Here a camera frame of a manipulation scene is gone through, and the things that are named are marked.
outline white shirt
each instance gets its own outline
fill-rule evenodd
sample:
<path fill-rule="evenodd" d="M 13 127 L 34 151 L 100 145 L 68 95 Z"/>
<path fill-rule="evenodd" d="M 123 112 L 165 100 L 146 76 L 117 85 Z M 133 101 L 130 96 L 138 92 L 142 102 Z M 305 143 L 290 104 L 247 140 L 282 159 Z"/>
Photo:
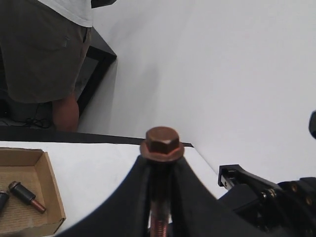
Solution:
<path fill-rule="evenodd" d="M 68 20 L 84 27 L 92 27 L 91 0 L 38 0 Z"/>

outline person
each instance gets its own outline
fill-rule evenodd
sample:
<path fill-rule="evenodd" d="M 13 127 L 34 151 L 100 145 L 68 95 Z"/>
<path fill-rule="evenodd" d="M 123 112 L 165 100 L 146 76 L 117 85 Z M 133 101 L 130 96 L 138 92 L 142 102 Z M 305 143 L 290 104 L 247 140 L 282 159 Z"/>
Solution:
<path fill-rule="evenodd" d="M 76 80 L 91 43 L 91 0 L 0 0 L 0 48 L 9 96 L 52 102 L 57 130 L 76 131 Z"/>

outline bolt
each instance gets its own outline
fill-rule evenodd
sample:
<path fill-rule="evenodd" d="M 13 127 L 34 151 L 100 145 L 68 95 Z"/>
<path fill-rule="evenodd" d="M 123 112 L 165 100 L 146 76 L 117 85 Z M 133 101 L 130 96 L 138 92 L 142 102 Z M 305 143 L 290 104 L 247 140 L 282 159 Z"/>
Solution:
<path fill-rule="evenodd" d="M 262 192 L 261 195 L 262 195 L 263 200 L 267 199 L 267 194 L 266 193 Z"/>
<path fill-rule="evenodd" d="M 25 188 L 21 182 L 13 181 L 9 185 L 10 192 L 15 195 L 17 198 L 19 198 L 22 202 L 24 202 L 26 205 L 31 205 L 38 211 L 39 213 L 43 214 L 46 212 L 46 208 L 40 204 L 37 200 L 35 200 L 36 195 L 33 194 L 30 190 Z"/>
<path fill-rule="evenodd" d="M 311 206 L 311 205 L 313 204 L 313 200 L 312 200 L 312 198 L 311 198 L 310 196 L 307 196 L 307 197 L 306 197 L 306 203 L 307 203 L 307 205 L 309 205 L 309 206 Z"/>
<path fill-rule="evenodd" d="M 270 196 L 273 197 L 273 198 L 276 198 L 277 197 L 277 194 L 275 192 L 274 189 L 268 189 L 268 192 L 270 193 Z"/>
<path fill-rule="evenodd" d="M 9 200 L 9 194 L 7 193 L 7 191 L 1 190 L 0 191 L 0 212 L 2 212 L 8 200 Z"/>
<path fill-rule="evenodd" d="M 174 129 L 154 127 L 147 131 L 140 151 L 152 165 L 150 237 L 167 237 L 172 163 L 183 157 L 184 146 Z"/>
<path fill-rule="evenodd" d="M 147 131 L 140 147 L 144 158 L 158 162 L 176 161 L 184 154 L 179 134 L 170 127 L 154 127 Z"/>
<path fill-rule="evenodd" d="M 293 192 L 297 192 L 297 185 L 295 184 L 295 183 L 293 183 L 292 185 L 291 185 L 291 189 L 292 189 L 292 191 Z"/>

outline gray shorts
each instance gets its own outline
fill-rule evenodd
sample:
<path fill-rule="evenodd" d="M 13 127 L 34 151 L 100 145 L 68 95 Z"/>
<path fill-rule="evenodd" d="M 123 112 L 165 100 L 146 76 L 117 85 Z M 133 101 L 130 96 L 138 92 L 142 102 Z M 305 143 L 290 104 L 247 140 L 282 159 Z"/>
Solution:
<path fill-rule="evenodd" d="M 91 28 L 37 0 L 0 0 L 0 47 L 15 101 L 43 103 L 71 95 L 90 43 Z"/>

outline black cable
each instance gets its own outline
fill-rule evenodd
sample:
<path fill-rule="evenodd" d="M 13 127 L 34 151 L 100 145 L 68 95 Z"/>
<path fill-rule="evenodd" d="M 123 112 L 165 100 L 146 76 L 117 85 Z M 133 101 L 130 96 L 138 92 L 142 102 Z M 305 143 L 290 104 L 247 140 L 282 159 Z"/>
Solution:
<path fill-rule="evenodd" d="M 12 126 L 12 127 L 32 127 L 32 126 L 35 126 L 35 127 L 42 128 L 42 129 L 48 129 L 48 128 L 50 128 L 52 126 L 52 122 L 51 121 L 49 121 L 46 118 L 36 119 L 36 115 L 38 113 L 40 105 L 41 104 L 37 105 L 35 114 L 34 114 L 34 116 L 32 118 L 27 118 L 24 121 L 18 121 L 18 120 L 15 120 L 13 118 L 9 118 L 11 121 L 17 122 L 17 123 L 23 123 L 23 125 L 9 125 L 5 121 L 3 121 L 3 123 L 7 124 L 7 126 Z"/>
<path fill-rule="evenodd" d="M 6 126 L 10 126 L 6 121 L 0 120 L 0 122 L 4 123 Z"/>

